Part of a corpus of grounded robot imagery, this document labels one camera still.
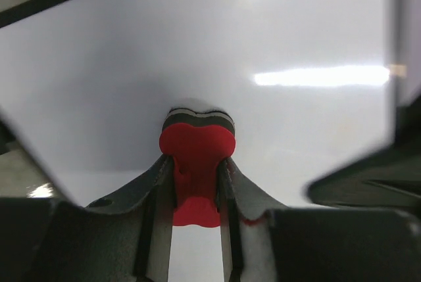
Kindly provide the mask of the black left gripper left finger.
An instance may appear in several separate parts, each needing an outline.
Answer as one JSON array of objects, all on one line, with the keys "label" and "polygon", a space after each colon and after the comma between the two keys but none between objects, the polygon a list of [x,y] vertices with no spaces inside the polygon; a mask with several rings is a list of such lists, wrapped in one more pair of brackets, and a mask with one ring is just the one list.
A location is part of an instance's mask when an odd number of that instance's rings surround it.
[{"label": "black left gripper left finger", "polygon": [[118,246],[132,249],[132,273],[137,281],[167,281],[172,220],[176,196],[173,160],[166,155],[121,188],[91,202],[87,208],[119,218],[123,238]]}]

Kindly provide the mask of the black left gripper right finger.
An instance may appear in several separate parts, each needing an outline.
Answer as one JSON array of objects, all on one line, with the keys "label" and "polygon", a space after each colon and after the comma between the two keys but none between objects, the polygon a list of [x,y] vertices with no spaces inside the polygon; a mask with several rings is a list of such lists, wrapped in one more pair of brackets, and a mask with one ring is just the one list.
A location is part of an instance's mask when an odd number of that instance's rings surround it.
[{"label": "black left gripper right finger", "polygon": [[270,212],[287,206],[246,177],[232,158],[216,173],[224,280],[277,281]]}]

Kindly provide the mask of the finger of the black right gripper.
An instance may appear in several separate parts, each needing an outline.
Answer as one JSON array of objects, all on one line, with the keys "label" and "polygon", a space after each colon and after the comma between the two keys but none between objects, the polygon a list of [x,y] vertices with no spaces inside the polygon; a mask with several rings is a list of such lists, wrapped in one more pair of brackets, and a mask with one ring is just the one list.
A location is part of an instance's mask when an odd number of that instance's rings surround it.
[{"label": "finger of the black right gripper", "polygon": [[331,207],[420,208],[420,132],[317,179],[307,197]]}]

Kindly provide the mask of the red and black whiteboard eraser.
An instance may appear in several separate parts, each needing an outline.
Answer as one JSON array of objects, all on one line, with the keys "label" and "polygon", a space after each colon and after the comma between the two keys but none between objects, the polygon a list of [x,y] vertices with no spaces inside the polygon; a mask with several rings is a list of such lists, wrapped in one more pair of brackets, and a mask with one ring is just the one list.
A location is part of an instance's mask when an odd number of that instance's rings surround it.
[{"label": "red and black whiteboard eraser", "polygon": [[235,145],[235,124],[224,111],[170,110],[159,147],[174,161],[174,226],[220,225],[217,167],[233,155]]}]

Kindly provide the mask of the small black-framed whiteboard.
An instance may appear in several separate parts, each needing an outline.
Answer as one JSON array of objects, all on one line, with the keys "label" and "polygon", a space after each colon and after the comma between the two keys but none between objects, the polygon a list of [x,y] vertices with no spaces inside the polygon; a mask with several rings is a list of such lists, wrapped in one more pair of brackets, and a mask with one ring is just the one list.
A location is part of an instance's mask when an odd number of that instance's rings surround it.
[{"label": "small black-framed whiteboard", "polygon": [[[230,157],[282,204],[277,281],[419,281],[420,208],[308,186],[420,132],[420,0],[1,0],[1,280],[137,281],[87,206],[147,171],[167,114],[221,110]],[[168,274],[214,281],[174,226]]]}]

